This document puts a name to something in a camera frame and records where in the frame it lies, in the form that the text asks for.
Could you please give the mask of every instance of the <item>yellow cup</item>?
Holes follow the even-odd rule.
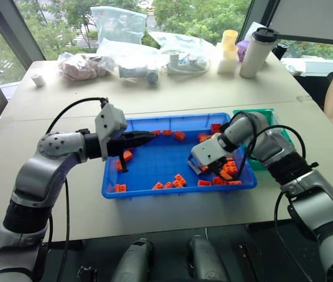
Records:
[[[232,29],[227,29],[223,32],[223,38],[221,40],[223,44],[223,50],[235,51],[236,40],[238,37],[238,32]]]
[[[237,55],[237,52],[238,52],[238,47],[234,47],[233,50],[223,50],[223,57],[225,59],[227,59],[228,61],[231,61],[231,60],[238,60],[238,55]]]

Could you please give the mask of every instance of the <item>orange building block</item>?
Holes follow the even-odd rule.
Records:
[[[123,153],[123,157],[124,157],[125,161],[128,162],[130,159],[133,158],[133,154],[127,150]]]
[[[239,185],[239,184],[242,184],[242,181],[241,180],[238,180],[238,181],[228,181],[227,184],[229,184],[229,185]]]
[[[203,167],[200,168],[200,170],[201,170],[202,172],[205,172],[207,169],[208,169],[208,166],[203,166]]]
[[[220,172],[220,174],[221,174],[221,176],[222,176],[223,178],[226,178],[226,179],[232,179],[231,175],[228,174],[225,170],[222,170],[222,171]]]
[[[219,178],[218,176],[214,177],[213,179],[213,185],[225,185],[226,181]]]
[[[177,175],[175,175],[174,178],[175,178],[175,180],[178,180],[179,183],[182,184],[183,186],[185,186],[187,184],[186,180],[179,173]]]
[[[234,166],[229,166],[229,167],[225,167],[224,166],[224,171],[228,174],[236,174],[238,173],[238,169]]]
[[[211,137],[212,137],[212,135],[202,135],[199,138],[199,143],[201,143],[201,142],[203,142],[203,141],[205,141],[205,140],[207,140],[207,139],[209,139]]]
[[[199,133],[197,135],[198,140],[200,140],[200,138],[202,138],[203,136],[207,136],[207,135],[204,132],[203,133]]]
[[[200,179],[200,180],[198,180],[197,185],[198,186],[211,186],[212,182]]]
[[[228,164],[229,166],[237,167],[235,161],[233,161],[233,160],[228,161],[227,164]]]
[[[163,185],[162,185],[162,183],[161,182],[157,182],[154,186],[153,186],[153,190],[158,190],[158,189],[162,189],[162,187],[164,187]]]
[[[179,141],[183,141],[185,137],[186,137],[186,134],[183,133],[182,131],[175,131],[175,133],[174,133],[174,138],[178,139]]]
[[[118,192],[126,192],[127,191],[127,186],[125,184],[116,184],[114,186],[114,191],[116,193],[118,193]]]
[[[117,170],[121,171],[122,170],[122,165],[120,164],[120,160],[117,160]]]
[[[166,184],[164,185],[163,189],[167,189],[167,188],[173,188],[172,182],[166,182]]]
[[[163,136],[171,136],[172,134],[173,132],[170,129],[162,131]]]
[[[183,185],[179,182],[179,180],[174,180],[173,185],[175,188],[183,188]]]
[[[211,124],[211,134],[215,134],[215,133],[221,133],[220,132],[220,127],[221,127],[221,124],[219,123],[212,123]]]

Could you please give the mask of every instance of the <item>blue plastic tray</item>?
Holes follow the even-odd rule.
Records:
[[[213,174],[200,176],[195,174],[187,164],[191,148],[198,144],[197,135],[205,132],[210,134],[212,123],[226,123],[230,117],[226,113],[211,113],[203,115],[162,116],[141,119],[128,119],[127,131],[133,130],[180,130],[186,134],[183,141],[174,136],[160,135],[148,144],[134,148],[133,158],[127,162],[127,173],[116,170],[118,157],[111,157],[105,163],[105,173],[102,183],[102,194],[105,198],[125,198],[137,196],[154,196],[162,194],[180,194],[209,191],[232,191],[250,189],[257,185],[255,174],[248,162],[242,172],[239,185],[197,186],[199,179],[212,180]],[[239,167],[243,158],[243,150],[238,150],[234,161]],[[165,184],[174,181],[174,176],[180,173],[186,180],[184,188],[169,188],[152,190],[157,182]],[[115,184],[126,184],[127,192],[114,192]]]

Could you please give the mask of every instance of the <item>purple object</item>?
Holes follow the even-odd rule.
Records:
[[[246,50],[247,50],[249,43],[250,43],[250,41],[247,41],[247,40],[243,40],[243,41],[237,43],[238,58],[239,58],[240,62],[243,62],[244,55],[246,54]]]

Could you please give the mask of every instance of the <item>clear plastic bag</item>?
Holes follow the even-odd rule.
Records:
[[[216,49],[204,39],[158,31],[149,35],[161,46],[159,64],[168,75],[194,75],[209,69]]]
[[[159,78],[159,50],[149,46],[104,39],[98,50],[102,65],[108,72],[132,82],[156,83]]]
[[[65,52],[58,57],[58,68],[70,80],[93,79],[107,74],[102,59],[102,56],[94,53],[73,55]]]
[[[147,15],[125,9],[100,6],[91,7],[98,30],[98,42],[111,41],[141,44]]]

